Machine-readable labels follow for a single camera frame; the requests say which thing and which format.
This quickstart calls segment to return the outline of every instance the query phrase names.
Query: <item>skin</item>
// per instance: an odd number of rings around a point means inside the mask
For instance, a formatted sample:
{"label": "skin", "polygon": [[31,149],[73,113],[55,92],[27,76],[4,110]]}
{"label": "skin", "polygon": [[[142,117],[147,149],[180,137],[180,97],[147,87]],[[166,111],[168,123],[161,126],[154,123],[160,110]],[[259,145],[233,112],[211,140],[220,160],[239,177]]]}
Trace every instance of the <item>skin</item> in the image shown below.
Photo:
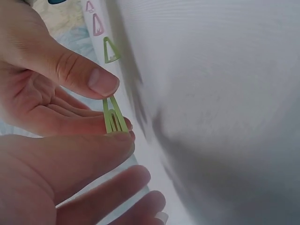
{"label": "skin", "polygon": [[[0,224],[97,224],[141,190],[150,174],[131,167],[57,207],[134,150],[133,132],[104,135],[102,112],[61,86],[103,99],[117,90],[118,78],[59,45],[36,11],[18,0],[0,1],[0,43],[0,116],[43,136],[0,137]],[[109,225],[160,225],[154,216],[164,206],[163,195],[150,192]]]}

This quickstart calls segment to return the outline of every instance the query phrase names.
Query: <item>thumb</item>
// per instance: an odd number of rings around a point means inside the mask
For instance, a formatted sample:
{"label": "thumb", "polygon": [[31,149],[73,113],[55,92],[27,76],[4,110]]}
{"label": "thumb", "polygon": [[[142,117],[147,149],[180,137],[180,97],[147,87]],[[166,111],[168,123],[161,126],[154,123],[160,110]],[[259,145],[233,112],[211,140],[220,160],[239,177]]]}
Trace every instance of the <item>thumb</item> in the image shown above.
{"label": "thumb", "polygon": [[52,37],[43,39],[26,53],[27,69],[88,98],[111,96],[119,79],[93,61],[63,47]]}

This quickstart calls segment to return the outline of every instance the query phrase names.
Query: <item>white fabric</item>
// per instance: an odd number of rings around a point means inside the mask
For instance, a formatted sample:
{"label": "white fabric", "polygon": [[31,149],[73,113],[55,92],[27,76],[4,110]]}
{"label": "white fabric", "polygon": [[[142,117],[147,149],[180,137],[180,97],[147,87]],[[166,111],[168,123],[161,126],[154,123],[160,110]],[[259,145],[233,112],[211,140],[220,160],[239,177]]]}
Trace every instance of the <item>white fabric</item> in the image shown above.
{"label": "white fabric", "polygon": [[127,94],[196,224],[300,224],[300,2],[106,4]]}

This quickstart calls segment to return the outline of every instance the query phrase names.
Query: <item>green hair clip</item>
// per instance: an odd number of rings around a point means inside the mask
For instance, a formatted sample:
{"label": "green hair clip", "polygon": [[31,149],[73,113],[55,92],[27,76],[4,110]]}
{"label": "green hair clip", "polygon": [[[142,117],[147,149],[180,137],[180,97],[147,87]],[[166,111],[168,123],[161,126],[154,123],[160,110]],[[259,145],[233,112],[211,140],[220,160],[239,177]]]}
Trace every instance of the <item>green hair clip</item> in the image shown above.
{"label": "green hair clip", "polygon": [[116,131],[129,132],[125,119],[116,101],[116,98],[114,96],[111,96],[110,101],[112,103],[113,109],[108,108],[107,99],[103,100],[103,112],[104,112],[106,132],[107,133],[116,132]]}

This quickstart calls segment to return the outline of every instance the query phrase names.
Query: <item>knuckle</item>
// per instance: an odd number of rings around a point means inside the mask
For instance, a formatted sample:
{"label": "knuckle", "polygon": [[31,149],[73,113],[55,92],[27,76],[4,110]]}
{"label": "knuckle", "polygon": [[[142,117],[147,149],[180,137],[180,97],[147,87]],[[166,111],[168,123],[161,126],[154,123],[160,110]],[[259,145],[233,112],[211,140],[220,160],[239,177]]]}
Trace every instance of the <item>knuckle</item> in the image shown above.
{"label": "knuckle", "polygon": [[74,52],[63,53],[57,61],[55,66],[56,74],[59,83],[67,83],[68,85],[76,85],[81,74],[80,68],[81,56]]}

